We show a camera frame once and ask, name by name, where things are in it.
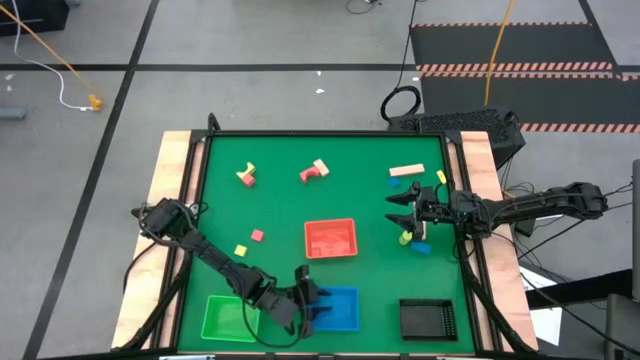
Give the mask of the blue plastic basket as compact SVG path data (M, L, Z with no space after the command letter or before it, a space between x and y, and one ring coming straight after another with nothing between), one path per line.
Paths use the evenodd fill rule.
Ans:
M319 331L353 332L359 330L359 292L355 287L321 287L331 292L329 297L321 297L312 307L332 306L332 311L324 313L312 325Z

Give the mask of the green table mat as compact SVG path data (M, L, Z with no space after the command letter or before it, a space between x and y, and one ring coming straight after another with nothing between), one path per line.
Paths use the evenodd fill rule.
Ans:
M321 159L325 177L303 183L299 174ZM251 162L256 182L247 187L236 173ZM304 223L351 218L358 254L309 263L321 286L350 286L359 292L359 330L317 331L297 340L270 317L263 316L256 343L204 340L201 330L208 297L226 295L225 279L201 261L191 267L178 348L182 352L317 353L471 353L473 336L463 280L453 255L455 234L447 224L432 226L424 255L399 243L401 229L386 214L401 207L385 200L392 167L423 164L418 181L438 183L444 167L436 137L218 137L211 145L203 200L208 210L199 221L206 238L226 253L247 247L243 262L292 285L295 269L308 262ZM261 242L251 239L264 232ZM435 298L452 301L458 339L455 342L406 341L401 337L399 300Z

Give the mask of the long natural wood block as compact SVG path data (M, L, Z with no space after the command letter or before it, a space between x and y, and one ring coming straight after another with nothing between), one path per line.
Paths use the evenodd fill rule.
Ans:
M389 174L391 177L410 176L410 175L422 174L424 172L425 172L425 167L421 163L392 167L389 169Z

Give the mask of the red plastic basket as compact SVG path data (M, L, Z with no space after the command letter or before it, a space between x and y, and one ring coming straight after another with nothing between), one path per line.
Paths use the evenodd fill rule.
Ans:
M355 222L351 218L305 222L304 243L308 259L356 256Z

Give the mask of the black hazard-striped floor mat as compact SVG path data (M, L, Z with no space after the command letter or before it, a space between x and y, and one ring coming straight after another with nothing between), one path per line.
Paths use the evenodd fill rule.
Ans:
M427 73L424 109L511 110L527 132L640 135L640 77L611 73Z
M430 72L607 72L614 59L587 22L423 23L411 27L416 67Z

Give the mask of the black perforated computer case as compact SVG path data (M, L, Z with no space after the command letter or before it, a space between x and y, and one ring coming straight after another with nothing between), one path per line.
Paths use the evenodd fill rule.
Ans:
M495 108L398 116L388 120L387 129L393 132L420 134L444 133L456 144L461 143L463 132L486 132L497 169L506 164L526 144L516 113Z

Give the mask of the green plastic basket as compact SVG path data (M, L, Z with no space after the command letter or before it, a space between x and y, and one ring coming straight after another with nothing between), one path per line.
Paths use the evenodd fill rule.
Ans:
M243 307L244 303L234 296L211 295L208 297L201 338L204 340L255 343L256 339L247 328L247 319L254 333L258 332L260 311Z

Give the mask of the black floor beam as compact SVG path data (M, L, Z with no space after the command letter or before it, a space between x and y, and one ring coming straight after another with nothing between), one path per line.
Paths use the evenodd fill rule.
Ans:
M611 294L632 296L633 273L631 269L616 271L596 277L575 280L526 291L531 310L603 301Z

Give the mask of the white paper sheet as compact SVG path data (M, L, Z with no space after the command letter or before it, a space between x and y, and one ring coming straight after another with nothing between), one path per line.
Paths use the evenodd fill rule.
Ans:
M538 275L524 267L520 267L520 273L526 290L533 287L542 288L556 285L551 279ZM559 307L530 310L534 332L538 339L546 343L558 346L560 342L561 321L563 311Z

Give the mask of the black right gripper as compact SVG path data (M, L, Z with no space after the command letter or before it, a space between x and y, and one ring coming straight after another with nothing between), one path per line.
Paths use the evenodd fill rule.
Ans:
M413 182L407 191L390 195L385 198L387 202L398 205L409 205L415 202L415 211L420 221L432 223L453 223L453 215L447 205L442 204L438 197L436 202L421 201L421 184ZM415 231L419 227L419 221L413 214L399 215L386 214L385 217L391 222L397 224L405 231Z

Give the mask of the grey upright panel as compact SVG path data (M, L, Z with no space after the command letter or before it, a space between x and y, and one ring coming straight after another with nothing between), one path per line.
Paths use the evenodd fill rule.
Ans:
M640 302L640 159L632 163L632 296Z

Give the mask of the dark grey box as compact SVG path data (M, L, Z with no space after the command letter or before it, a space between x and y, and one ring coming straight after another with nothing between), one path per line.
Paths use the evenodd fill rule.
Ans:
M606 304L605 334L627 347L624 349L606 340L606 360L640 360L640 303L610 294Z

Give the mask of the black metal table frame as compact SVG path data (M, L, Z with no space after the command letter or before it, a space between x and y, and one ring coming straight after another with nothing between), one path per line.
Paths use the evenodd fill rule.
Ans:
M199 196L206 177L206 157L210 153L204 130L166 131L161 140L148 201L158 202L163 197L178 197L192 202ZM450 162L450 180L456 185L469 182L481 171L493 169L489 135L485 131L439 131L433 134L441 138L445 146L445 159ZM478 248L479 254L472 261L475 271L484 279L481 283L486 292L498 298L510 287L505 281L490 281L498 274L516 268L517 261L506 257L506 251L497 248L498 239L493 238ZM111 349L123 350L136 339L152 310L161 302L169 287L179 274L180 266L188 267L182 250L161 247L153 241L139 237L135 247L134 261L127 275L128 288L120 308ZM151 325L149 334L141 339L140 348L169 348L177 335L179 307L186 291L181 289L172 295L159 319Z

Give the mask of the black plastic basket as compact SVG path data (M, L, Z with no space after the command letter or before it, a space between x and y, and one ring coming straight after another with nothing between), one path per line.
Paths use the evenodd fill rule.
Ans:
M399 315L403 340L455 342L458 339L451 300L400 299Z

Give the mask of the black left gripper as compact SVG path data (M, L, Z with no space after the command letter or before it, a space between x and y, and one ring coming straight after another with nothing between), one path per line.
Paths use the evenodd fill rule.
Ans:
M313 334L311 320L332 311L332 306L311 307L314 301L319 301L321 297L331 296L331 292L324 288L276 288L275 295L276 305L272 310L272 318L289 335L310 337Z

